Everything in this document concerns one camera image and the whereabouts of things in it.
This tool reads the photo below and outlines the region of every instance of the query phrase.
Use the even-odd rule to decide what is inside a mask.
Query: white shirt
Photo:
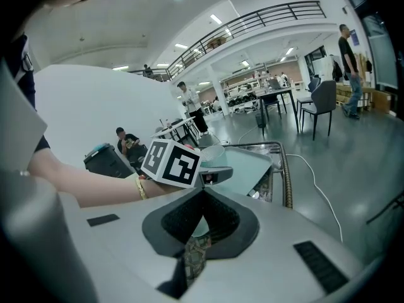
[[[215,100],[213,103],[214,110],[219,111],[219,106],[220,106],[220,102],[218,100]]]
[[[195,112],[201,108],[199,95],[193,89],[187,88],[187,90],[182,93],[182,101],[186,103],[188,112]]]

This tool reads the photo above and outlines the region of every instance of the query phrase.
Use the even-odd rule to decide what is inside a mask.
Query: white cube
[[[153,139],[141,169],[157,182],[178,187],[194,187],[201,157],[174,140]]]

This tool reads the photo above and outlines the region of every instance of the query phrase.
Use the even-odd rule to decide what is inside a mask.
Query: light blue tray
[[[226,147],[225,153],[226,159],[220,165],[233,167],[233,176],[213,185],[211,188],[216,192],[231,191],[247,195],[272,165],[271,157],[238,147]]]

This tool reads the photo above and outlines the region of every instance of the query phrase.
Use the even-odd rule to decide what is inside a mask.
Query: black metal railing
[[[167,73],[170,78],[174,78],[215,48],[253,30],[285,21],[313,18],[326,18],[319,1],[284,3],[253,11],[220,26],[199,39],[168,67]]]
[[[167,68],[152,68],[150,70],[151,72],[145,71],[144,69],[138,69],[136,71],[128,71],[128,73],[143,75],[146,78],[151,78],[152,80],[160,82],[170,81],[170,73]]]

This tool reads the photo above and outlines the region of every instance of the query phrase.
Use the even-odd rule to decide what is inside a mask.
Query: shoe
[[[355,120],[359,120],[360,117],[357,114],[350,114],[349,118],[355,119]]]
[[[346,108],[345,108],[344,105],[341,105],[341,109],[342,109],[342,112],[343,112],[343,114],[345,115],[345,117],[349,117],[349,113],[348,113],[348,111],[346,110]]]

